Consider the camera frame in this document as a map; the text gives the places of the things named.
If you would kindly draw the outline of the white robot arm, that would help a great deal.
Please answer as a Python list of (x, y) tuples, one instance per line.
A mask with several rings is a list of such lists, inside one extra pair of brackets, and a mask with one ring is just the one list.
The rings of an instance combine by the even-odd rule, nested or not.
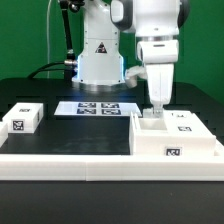
[[(170, 102), (174, 64), (178, 61), (177, 36), (190, 12), (189, 0), (84, 0), (84, 48), (77, 60), (73, 84), (99, 91), (137, 79), (147, 81), (151, 114), (160, 117)], [(124, 67), (120, 36), (135, 37), (139, 66)]]

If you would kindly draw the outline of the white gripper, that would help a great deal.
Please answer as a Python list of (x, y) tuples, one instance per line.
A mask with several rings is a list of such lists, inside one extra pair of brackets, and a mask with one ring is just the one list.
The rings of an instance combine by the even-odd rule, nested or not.
[(162, 117), (163, 106), (170, 102), (178, 53), (177, 40), (140, 41), (137, 44), (137, 56), (146, 69), (149, 98), (155, 117)]

